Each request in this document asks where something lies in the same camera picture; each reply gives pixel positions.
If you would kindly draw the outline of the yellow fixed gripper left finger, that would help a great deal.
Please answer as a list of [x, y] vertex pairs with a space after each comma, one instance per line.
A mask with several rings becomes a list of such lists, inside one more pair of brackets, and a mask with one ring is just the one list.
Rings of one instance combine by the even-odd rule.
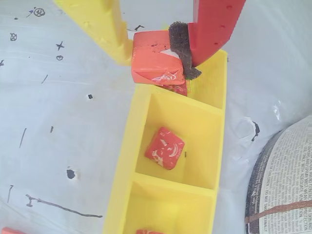
[[128, 38], [118, 0], [56, 0], [61, 8], [116, 63], [131, 65]]

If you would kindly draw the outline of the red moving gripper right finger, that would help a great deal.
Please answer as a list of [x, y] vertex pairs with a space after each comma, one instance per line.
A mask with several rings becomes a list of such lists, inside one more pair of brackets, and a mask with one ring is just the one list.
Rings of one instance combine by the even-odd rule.
[[170, 48], [182, 62], [185, 79], [199, 77], [197, 66], [227, 43], [244, 4], [244, 0], [194, 0], [193, 21], [169, 26]]

